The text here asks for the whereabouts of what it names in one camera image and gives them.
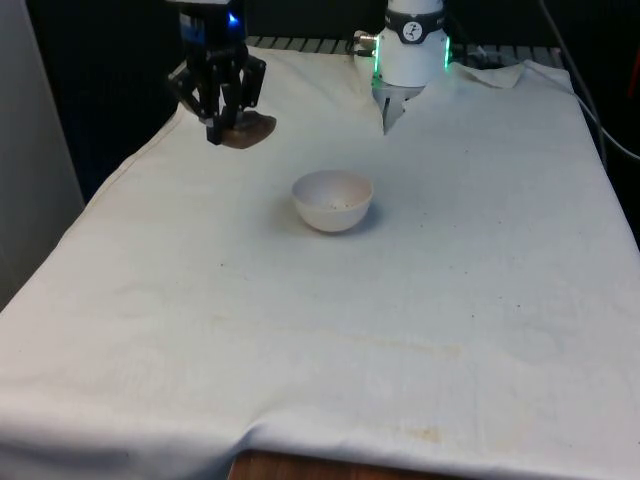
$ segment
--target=blue light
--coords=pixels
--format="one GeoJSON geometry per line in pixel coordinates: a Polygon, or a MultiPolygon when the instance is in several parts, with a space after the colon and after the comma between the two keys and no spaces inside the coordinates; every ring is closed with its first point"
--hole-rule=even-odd
{"type": "Polygon", "coordinates": [[[240,20],[233,16],[233,13],[229,12],[229,26],[236,27],[240,24],[240,20]]]}

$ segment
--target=green led light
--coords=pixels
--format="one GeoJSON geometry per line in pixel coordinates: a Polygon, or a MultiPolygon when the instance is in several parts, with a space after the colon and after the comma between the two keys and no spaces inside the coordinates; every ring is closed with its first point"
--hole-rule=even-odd
{"type": "Polygon", "coordinates": [[[449,62],[451,60],[451,38],[447,37],[447,43],[444,47],[444,69],[449,70],[449,62]]]}
{"type": "Polygon", "coordinates": [[[378,77],[380,71],[380,35],[376,37],[376,50],[373,52],[375,63],[373,65],[373,76],[378,77]]]}

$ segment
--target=brown object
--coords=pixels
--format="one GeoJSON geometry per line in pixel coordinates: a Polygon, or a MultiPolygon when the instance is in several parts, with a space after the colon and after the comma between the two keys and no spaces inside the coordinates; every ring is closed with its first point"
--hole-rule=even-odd
{"type": "Polygon", "coordinates": [[[277,453],[246,452],[229,480],[455,480],[454,477],[330,462],[277,453]]]}
{"type": "Polygon", "coordinates": [[[245,150],[260,143],[273,133],[278,121],[258,112],[244,112],[233,130],[222,134],[222,144],[229,148],[245,150]]]}

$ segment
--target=gray wall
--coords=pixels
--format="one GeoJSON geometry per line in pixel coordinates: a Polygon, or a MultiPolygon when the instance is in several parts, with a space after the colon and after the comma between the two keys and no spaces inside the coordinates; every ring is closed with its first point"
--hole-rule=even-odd
{"type": "Polygon", "coordinates": [[[0,1],[0,309],[83,208],[22,0],[0,1]]]}

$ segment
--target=white bowl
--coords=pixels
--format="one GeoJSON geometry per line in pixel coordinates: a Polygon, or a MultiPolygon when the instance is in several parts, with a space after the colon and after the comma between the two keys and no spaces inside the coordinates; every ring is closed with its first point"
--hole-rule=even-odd
{"type": "Polygon", "coordinates": [[[355,227],[372,199],[373,185],[368,179],[342,170],[311,173],[293,186],[293,201],[302,219],[327,233],[355,227]]]}

